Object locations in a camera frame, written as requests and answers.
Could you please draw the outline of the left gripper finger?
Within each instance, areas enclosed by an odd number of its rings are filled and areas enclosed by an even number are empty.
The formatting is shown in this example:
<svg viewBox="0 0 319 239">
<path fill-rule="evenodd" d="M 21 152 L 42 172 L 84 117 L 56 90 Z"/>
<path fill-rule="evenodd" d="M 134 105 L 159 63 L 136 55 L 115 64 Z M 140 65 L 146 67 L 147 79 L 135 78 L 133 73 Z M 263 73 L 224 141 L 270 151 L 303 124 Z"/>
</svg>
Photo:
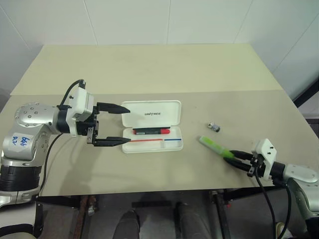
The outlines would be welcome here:
<svg viewBox="0 0 319 239">
<path fill-rule="evenodd" d="M 127 109 L 126 107 L 111 104 L 111 103 L 97 103 L 97 110 L 100 112 L 108 112 L 110 114 L 128 114 L 131 111 Z"/>
<path fill-rule="evenodd" d="M 113 147 L 130 142 L 131 139 L 124 137 L 109 136 L 102 139 L 94 139 L 93 145 L 96 147 Z"/>
</svg>

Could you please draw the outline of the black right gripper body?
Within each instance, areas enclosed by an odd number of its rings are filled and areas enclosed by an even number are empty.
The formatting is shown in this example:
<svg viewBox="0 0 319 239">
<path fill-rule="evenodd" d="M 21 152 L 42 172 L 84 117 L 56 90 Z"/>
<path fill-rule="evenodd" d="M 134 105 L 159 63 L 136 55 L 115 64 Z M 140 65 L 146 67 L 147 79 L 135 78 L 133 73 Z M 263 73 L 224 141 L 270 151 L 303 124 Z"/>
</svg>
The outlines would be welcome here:
<svg viewBox="0 0 319 239">
<path fill-rule="evenodd" d="M 250 160 L 251 167 L 247 172 L 248 177 L 257 177 L 263 176 L 263 165 L 264 165 L 264 157 L 261 154 L 258 154 L 257 156 L 253 156 Z"/>
</svg>

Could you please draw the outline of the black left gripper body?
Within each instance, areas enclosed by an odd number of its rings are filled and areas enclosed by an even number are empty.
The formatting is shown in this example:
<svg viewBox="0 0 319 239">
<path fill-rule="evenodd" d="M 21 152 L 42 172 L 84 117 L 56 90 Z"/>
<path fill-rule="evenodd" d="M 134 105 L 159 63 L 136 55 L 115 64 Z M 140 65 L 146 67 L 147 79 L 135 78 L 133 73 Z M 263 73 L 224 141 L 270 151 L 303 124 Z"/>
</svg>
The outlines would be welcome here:
<svg viewBox="0 0 319 239">
<path fill-rule="evenodd" d="M 86 120 L 76 122 L 77 134 L 87 137 L 87 143 L 94 146 L 98 146 L 98 140 L 96 137 L 98 135 L 99 129 L 99 121 L 97 120 L 97 116 L 99 113 L 99 103 L 97 103 L 93 107 L 92 113 Z"/>
</svg>

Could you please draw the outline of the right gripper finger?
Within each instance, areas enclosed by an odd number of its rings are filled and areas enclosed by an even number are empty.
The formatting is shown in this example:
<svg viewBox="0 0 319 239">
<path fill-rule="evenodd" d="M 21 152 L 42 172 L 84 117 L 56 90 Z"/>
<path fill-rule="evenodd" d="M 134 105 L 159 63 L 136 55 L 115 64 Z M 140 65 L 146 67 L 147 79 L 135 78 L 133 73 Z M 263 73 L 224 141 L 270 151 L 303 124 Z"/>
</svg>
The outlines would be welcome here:
<svg viewBox="0 0 319 239">
<path fill-rule="evenodd" d="M 245 172 L 249 172 L 249 170 L 251 168 L 250 165 L 245 164 L 241 160 L 238 160 L 236 158 L 225 158 L 225 162 L 228 163 L 229 165 L 231 165 L 237 169 L 243 170 Z"/>
<path fill-rule="evenodd" d="M 231 150 L 230 151 L 235 158 L 237 159 L 241 159 L 241 160 L 249 160 L 251 161 L 252 158 L 253 158 L 253 154 L 251 153 L 247 153 L 247 152 L 244 152 L 244 151 L 239 151 L 239 150 Z"/>
</svg>

